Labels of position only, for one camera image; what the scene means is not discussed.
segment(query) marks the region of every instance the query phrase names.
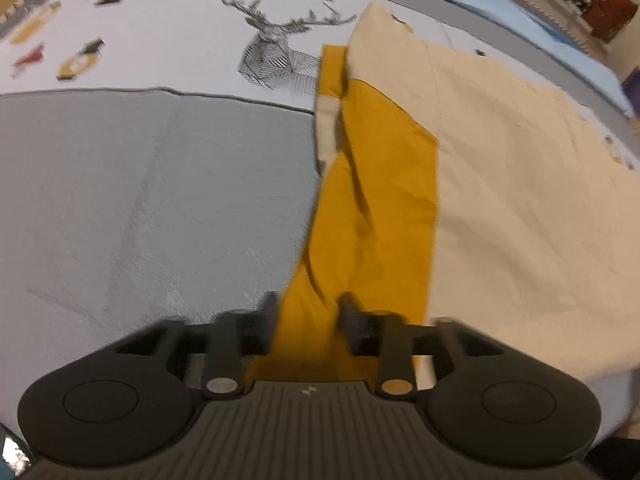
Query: red object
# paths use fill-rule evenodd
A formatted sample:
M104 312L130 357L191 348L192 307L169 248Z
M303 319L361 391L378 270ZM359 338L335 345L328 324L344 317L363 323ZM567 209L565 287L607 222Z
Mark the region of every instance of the red object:
M44 43L41 43L36 48L31 50L30 53L28 53L26 56L22 56L21 58L19 58L18 61L14 63L14 66L22 66L29 63L39 62L44 57L44 54L42 53L43 50Z

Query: cream fabric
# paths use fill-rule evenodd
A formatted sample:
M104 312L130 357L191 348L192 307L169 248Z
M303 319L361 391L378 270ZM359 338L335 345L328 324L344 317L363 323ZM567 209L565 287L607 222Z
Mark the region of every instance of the cream fabric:
M567 95L418 40L371 4L348 70L438 139L427 319L587 380L640 362L640 187Z
M316 129L316 157L318 170L324 177L326 170L334 162L338 147L344 137L342 120L340 119L340 99L318 94L314 111Z

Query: mustard yellow cloth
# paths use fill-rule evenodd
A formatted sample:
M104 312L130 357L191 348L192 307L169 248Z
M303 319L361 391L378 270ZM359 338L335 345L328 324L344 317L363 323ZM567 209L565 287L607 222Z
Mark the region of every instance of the mustard yellow cloth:
M371 85L348 79L345 52L326 46L322 53L318 110L334 115L316 111L316 121L327 118L316 124L328 139L319 157L332 146L335 153L325 164L316 214L282 298L270 355L256 361L254 377L372 379L374 362L350 358L336 332L336 300L345 291L364 310L397 312L413 324L424 317L436 217L436 140Z

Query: purple object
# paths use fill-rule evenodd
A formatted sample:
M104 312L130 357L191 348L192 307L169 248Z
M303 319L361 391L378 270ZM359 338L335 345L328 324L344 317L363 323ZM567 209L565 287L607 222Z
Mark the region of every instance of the purple object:
M636 115L640 115L640 70L635 68L622 83L622 89L631 101Z

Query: deer head print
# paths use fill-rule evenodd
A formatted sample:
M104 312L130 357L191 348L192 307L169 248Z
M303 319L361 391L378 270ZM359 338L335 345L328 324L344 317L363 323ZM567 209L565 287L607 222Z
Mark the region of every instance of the deer head print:
M291 18L285 23L273 23L258 9L262 0L249 5L243 0L222 0L227 7L234 7L246 15L245 21L257 33L242 53L238 72L254 84L268 88L287 88L293 93L313 93L316 90L319 60L305 52L289 48L290 34L300 34L316 25L344 25L356 19L356 15L343 20L340 13L327 3L330 15L318 19L309 9L306 18Z

